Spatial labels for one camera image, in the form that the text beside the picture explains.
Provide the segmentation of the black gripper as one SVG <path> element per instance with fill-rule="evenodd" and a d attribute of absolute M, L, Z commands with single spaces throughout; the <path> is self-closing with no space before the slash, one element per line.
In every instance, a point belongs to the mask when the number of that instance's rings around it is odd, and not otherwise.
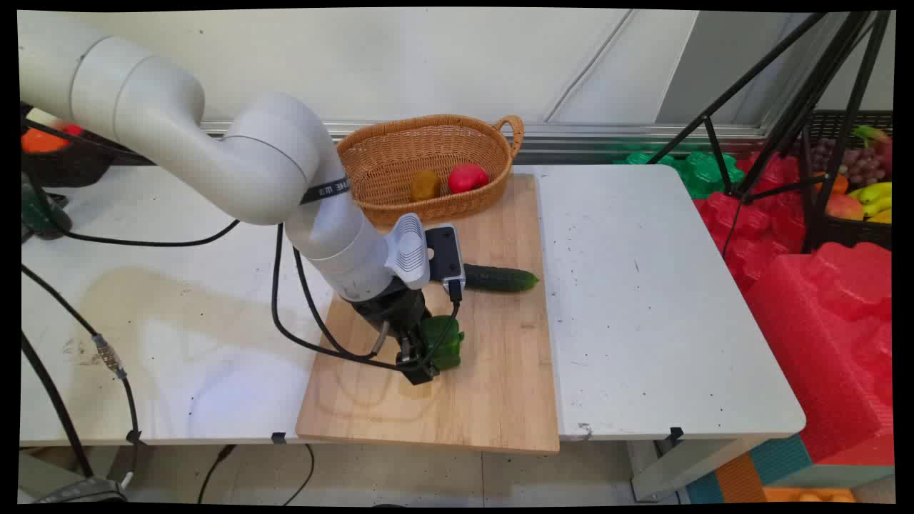
<path fill-rule="evenodd" d="M 351 305 L 378 331 L 370 358 L 375 358 L 386 339 L 393 336 L 399 347 L 395 366 L 410 384 L 430 383 L 438 376 L 437 367 L 428 357 L 428 342 L 422 329 L 422 322 L 431 318 L 431 312 L 420 289 L 409 289 L 401 280 L 392 280 L 378 296 L 352 301 Z"/>

